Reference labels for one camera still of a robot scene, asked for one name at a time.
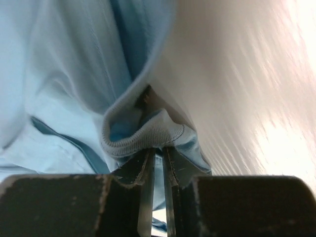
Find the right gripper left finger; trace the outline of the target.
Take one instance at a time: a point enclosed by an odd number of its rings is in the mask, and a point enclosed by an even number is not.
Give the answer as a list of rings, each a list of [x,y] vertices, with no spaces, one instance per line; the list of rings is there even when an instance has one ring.
[[[0,186],[3,237],[149,237],[155,150],[111,174],[14,175]]]

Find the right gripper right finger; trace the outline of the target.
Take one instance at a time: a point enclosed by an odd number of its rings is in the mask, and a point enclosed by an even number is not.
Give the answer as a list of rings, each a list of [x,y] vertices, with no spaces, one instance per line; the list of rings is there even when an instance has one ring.
[[[313,237],[316,200],[294,176],[212,176],[163,149],[170,237]]]

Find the light blue t shirt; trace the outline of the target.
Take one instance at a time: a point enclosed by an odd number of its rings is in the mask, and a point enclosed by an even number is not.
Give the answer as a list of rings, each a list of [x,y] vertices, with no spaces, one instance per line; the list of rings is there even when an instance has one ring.
[[[172,0],[0,3],[0,184],[14,175],[111,174],[155,150],[152,228],[167,232],[163,149],[210,174],[196,133],[150,111]]]

